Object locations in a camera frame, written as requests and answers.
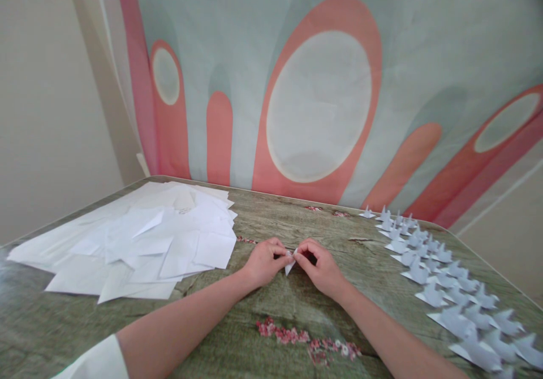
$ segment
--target white sleeve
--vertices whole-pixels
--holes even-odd
[[[81,355],[53,379],[129,379],[115,335]]]

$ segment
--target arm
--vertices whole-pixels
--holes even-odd
[[[309,254],[317,259],[315,266]],[[295,259],[315,286],[351,316],[396,379],[467,378],[350,284],[330,252],[315,240],[303,241]]]
[[[131,379],[164,378],[228,311],[294,261],[277,238],[259,243],[238,272],[162,307],[117,333]]]

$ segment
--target left hand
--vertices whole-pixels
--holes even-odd
[[[287,256],[287,249],[281,241],[277,238],[270,238],[255,246],[241,272],[247,275],[255,288],[259,288],[267,285],[278,271],[292,262],[294,262],[294,258]]]

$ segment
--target pink stripe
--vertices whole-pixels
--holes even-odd
[[[426,160],[441,137],[438,123],[427,123],[417,128],[402,143],[389,166],[362,203],[373,210],[390,205],[409,178]]]
[[[208,182],[230,185],[232,156],[232,105],[222,92],[214,92],[208,103]]]
[[[157,126],[143,21],[137,0],[120,0],[120,6],[126,30],[137,130],[149,172],[156,175],[159,174]]]
[[[172,105],[168,105],[160,96],[155,74],[151,64],[151,78],[153,84],[154,105],[157,118],[158,136],[158,164],[163,175],[190,179],[191,172],[188,165],[188,133],[187,111],[185,107],[185,88],[181,65],[166,41],[157,40],[151,50],[151,61],[160,49],[165,50],[175,63],[179,76],[179,96]]]
[[[268,107],[275,83],[288,59],[307,39],[327,31],[342,31],[354,37],[366,51],[372,76],[368,117],[351,153],[335,171],[315,182],[298,183],[281,174],[270,155],[266,133]],[[264,95],[258,127],[253,190],[328,204],[339,202],[360,159],[373,124],[381,88],[381,55],[381,37],[377,23],[367,6],[360,0],[324,0],[304,17],[285,43],[271,72]]]
[[[439,213],[434,221],[451,227],[477,200],[543,138],[543,111],[533,119],[456,198]]]
[[[543,84],[533,87],[509,101],[504,107],[492,115],[465,144],[465,146],[452,158],[452,160],[436,175],[426,189],[418,196],[416,201],[405,211],[406,214],[413,213],[418,219],[436,222],[436,218],[444,208],[451,203],[455,197],[466,188],[466,186],[478,177],[479,173],[490,163],[490,161],[502,151],[519,132],[526,128],[527,124],[518,129],[509,139],[498,146],[482,153],[475,151],[475,143],[486,126],[494,120],[504,109],[508,108],[518,99],[530,94],[543,92]],[[542,108],[543,98],[538,107],[527,121],[533,120]]]

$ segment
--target white oval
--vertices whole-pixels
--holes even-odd
[[[266,133],[277,169],[301,183],[332,173],[358,141],[371,95],[368,57],[354,37],[327,31],[307,39],[270,98]]]
[[[159,48],[153,58],[153,76],[158,94],[165,104],[173,105],[179,98],[179,73],[173,57]]]
[[[481,132],[473,149],[484,153],[502,144],[511,137],[532,116],[540,96],[529,93],[503,109]]]

